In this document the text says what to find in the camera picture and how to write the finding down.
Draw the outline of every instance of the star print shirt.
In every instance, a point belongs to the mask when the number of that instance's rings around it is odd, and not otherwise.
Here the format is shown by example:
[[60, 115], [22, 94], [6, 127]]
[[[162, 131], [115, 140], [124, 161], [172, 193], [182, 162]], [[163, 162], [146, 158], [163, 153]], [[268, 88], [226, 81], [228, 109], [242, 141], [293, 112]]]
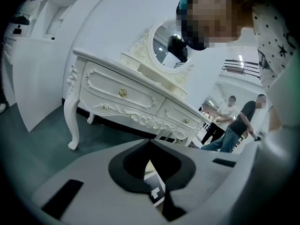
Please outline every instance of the star print shirt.
[[283, 16], [271, 5], [253, 7], [253, 24], [258, 42], [258, 69], [267, 90], [289, 65], [298, 45], [286, 27]]

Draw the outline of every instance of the round mirror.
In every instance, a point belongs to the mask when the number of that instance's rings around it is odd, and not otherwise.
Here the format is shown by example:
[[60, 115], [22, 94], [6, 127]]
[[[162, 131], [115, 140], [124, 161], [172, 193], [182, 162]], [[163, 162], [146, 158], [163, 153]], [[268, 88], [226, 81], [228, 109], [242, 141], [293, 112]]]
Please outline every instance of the round mirror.
[[153, 52], [162, 66], [176, 69], [188, 61], [192, 49], [182, 39], [175, 20], [168, 20], [155, 31]]

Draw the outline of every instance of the black pants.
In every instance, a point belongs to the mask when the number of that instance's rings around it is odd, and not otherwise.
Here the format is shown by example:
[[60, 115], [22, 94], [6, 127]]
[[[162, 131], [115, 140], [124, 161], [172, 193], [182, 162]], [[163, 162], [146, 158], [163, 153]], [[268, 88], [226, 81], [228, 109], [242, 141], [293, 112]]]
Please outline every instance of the black pants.
[[210, 136], [212, 136], [212, 143], [213, 141], [219, 139], [224, 134], [224, 132], [225, 131], [223, 129], [219, 128], [216, 124], [212, 122], [201, 143], [205, 144], [205, 142], [210, 138]]

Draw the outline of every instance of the man in black shirt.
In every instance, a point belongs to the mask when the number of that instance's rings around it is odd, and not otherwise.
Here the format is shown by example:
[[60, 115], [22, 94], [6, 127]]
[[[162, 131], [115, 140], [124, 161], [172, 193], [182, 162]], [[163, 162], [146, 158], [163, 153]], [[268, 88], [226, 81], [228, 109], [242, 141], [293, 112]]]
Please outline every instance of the man in black shirt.
[[206, 146], [201, 147], [201, 149], [212, 151], [220, 149], [220, 152], [232, 152], [234, 146], [247, 128], [251, 136], [256, 138], [250, 121], [255, 110], [262, 108], [266, 102], [266, 96], [263, 94], [258, 95], [256, 101], [247, 102], [239, 113], [237, 119], [228, 126], [224, 136]]

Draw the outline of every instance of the railing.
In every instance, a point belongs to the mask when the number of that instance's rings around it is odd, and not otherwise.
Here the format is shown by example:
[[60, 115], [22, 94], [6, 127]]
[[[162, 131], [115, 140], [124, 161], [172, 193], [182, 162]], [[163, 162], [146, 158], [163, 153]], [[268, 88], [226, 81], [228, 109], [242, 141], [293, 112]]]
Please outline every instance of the railing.
[[250, 76], [257, 77], [259, 80], [261, 79], [259, 76], [258, 63], [255, 62], [226, 59], [224, 66], [222, 67], [222, 70], [231, 73], [242, 74], [242, 75], [250, 75]]
[[184, 62], [178, 62], [178, 63], [175, 64], [174, 68], [179, 68], [182, 64], [184, 64]]

